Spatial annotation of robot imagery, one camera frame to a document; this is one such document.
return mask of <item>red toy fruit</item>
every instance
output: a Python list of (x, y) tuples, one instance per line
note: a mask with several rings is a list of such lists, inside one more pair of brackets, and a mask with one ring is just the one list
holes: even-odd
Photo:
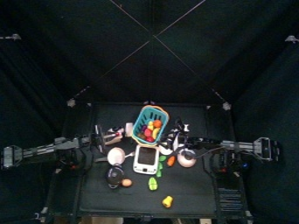
[(148, 137), (146, 138), (146, 141), (150, 142), (150, 143), (152, 143), (152, 142), (155, 141), (155, 139), (154, 139), (151, 136), (148, 136)]
[(150, 129), (146, 129), (146, 130), (144, 130), (144, 135), (146, 135), (147, 137), (151, 137), (151, 136), (152, 136), (152, 131), (151, 131)]

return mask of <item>cable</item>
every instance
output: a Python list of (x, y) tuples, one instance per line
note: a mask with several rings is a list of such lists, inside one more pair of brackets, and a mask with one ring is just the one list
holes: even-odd
[(260, 162), (262, 164), (264, 163), (263, 160), (266, 160), (266, 159), (262, 158), (262, 157), (260, 157), (256, 153), (254, 153), (252, 151), (247, 151), (247, 150), (244, 150), (244, 151), (242, 151), (240, 153), (252, 156), (256, 160), (259, 160), (259, 162)]
[(179, 57), (179, 55), (172, 51), (172, 49), (167, 46), (167, 44), (156, 37), (154, 36), (155, 39), (159, 41), (159, 43), (163, 45), (163, 47), (168, 50), (168, 52), (172, 54), (172, 56), (183, 63), (183, 65), (188, 68), (191, 71), (192, 75), (195, 75), (199, 79), (200, 82), (204, 84), (204, 86), (211, 90), (211, 92), (220, 98), (220, 100), (226, 103), (226, 99), (220, 96), (219, 92), (211, 87), (208, 82), (199, 76), (199, 74), (194, 71), (194, 69), (188, 66), (188, 64), (183, 61), (183, 59)]
[(160, 36), (204, 2), (200, 1), (155, 36)]
[(123, 62), (147, 45), (150, 43), (150, 41), (146, 41), (118, 63), (116, 63), (116, 65), (112, 67), (112, 68), (110, 68), (110, 70), (104, 73), (104, 74), (102, 74), (100, 76), (99, 76), (99, 78), (102, 79), (119, 65), (122, 65), (123, 64)]
[(148, 29), (142, 25), (142, 23), (128, 14), (128, 12), (123, 9), (122, 4), (120, 6), (116, 4), (115, 1), (110, 0), (110, 2), (128, 15), (128, 17), (144, 28), (144, 30), (148, 32)]
[(195, 158), (202, 158), (204, 155), (207, 155), (208, 153), (211, 153), (212, 151), (220, 150), (220, 149), (226, 149), (224, 146), (220, 146), (219, 148), (211, 149), (208, 151), (206, 151), (203, 154), (200, 154), (198, 157)]

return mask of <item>black curtain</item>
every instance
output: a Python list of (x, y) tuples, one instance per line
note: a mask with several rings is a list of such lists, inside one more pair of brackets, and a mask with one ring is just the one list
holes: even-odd
[[(19, 40), (0, 39), (0, 85), (0, 149), (52, 143), (62, 136), (67, 101)], [(50, 170), (47, 164), (31, 164), (0, 172), (0, 221), (31, 219), (42, 211)]]
[(282, 146), (282, 160), (255, 161), (247, 175), (248, 201), (259, 223), (299, 222), (299, 46), (289, 44), (280, 56), (234, 106), (239, 141), (270, 137)]

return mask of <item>toy kitchen item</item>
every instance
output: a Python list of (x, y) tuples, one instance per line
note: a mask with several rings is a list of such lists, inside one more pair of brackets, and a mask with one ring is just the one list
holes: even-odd
[(164, 205), (164, 207), (170, 208), (172, 206), (172, 203), (174, 203), (174, 197), (172, 196), (167, 196), (163, 199), (163, 205)]
[(115, 147), (107, 154), (107, 161), (111, 165), (122, 165), (126, 161), (126, 152), (120, 148)]
[(130, 178), (124, 178), (123, 179), (122, 185), (124, 187), (130, 187), (132, 184), (134, 184), (134, 182), (132, 182), (132, 180)]
[(158, 189), (158, 183), (154, 177), (148, 179), (148, 187), (151, 191), (155, 191)]
[(107, 161), (112, 165), (107, 171), (107, 183), (110, 188), (118, 188), (126, 176), (122, 169), (122, 164), (126, 161), (126, 152), (115, 147), (107, 154)]
[(170, 116), (158, 106), (143, 107), (134, 126), (132, 138), (144, 147), (155, 147), (160, 140)]
[(159, 164), (159, 150), (158, 147), (144, 147), (138, 145), (135, 148), (135, 172), (143, 174), (156, 174)]
[(107, 171), (107, 184), (110, 188), (118, 188), (124, 180), (124, 171), (122, 169), (120, 164), (114, 164), (112, 167)]
[(194, 150), (180, 150), (178, 154), (178, 162), (186, 168), (192, 167), (196, 163), (196, 154)]

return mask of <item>toy fruit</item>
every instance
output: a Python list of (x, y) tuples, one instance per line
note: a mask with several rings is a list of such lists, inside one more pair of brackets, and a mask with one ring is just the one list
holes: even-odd
[(154, 120), (154, 126), (155, 126), (156, 128), (162, 128), (162, 126), (163, 126), (163, 122), (162, 122), (160, 120)]
[(128, 178), (124, 178), (122, 181), (122, 185), (126, 187), (130, 187), (132, 185), (132, 180)]
[(148, 187), (150, 187), (151, 191), (155, 191), (158, 189), (158, 184), (156, 184), (156, 180), (154, 177), (151, 177), (148, 180)]
[(174, 203), (174, 197), (167, 196), (163, 200), (163, 205), (168, 208), (168, 207), (171, 207), (172, 203)]
[(146, 140), (146, 135), (143, 133), (138, 133), (138, 137)]
[(160, 128), (155, 128), (154, 129), (154, 133), (152, 133), (154, 139), (156, 139), (156, 136), (158, 136), (159, 131), (160, 131)]
[(174, 166), (174, 162), (175, 162), (175, 156), (171, 156), (167, 160), (167, 165), (168, 167), (172, 167)]
[(150, 142), (150, 143), (152, 143), (152, 142), (155, 141), (155, 139), (154, 139), (151, 136), (148, 136), (148, 137), (146, 138), (146, 141)]
[(144, 130), (144, 136), (150, 137), (152, 135), (152, 131), (150, 129)]
[(147, 124), (147, 128), (148, 128), (150, 130), (154, 130), (154, 129), (155, 129), (154, 122), (148, 122), (148, 124)]
[(146, 129), (147, 129), (147, 125), (144, 124), (142, 127), (142, 131), (146, 132)]

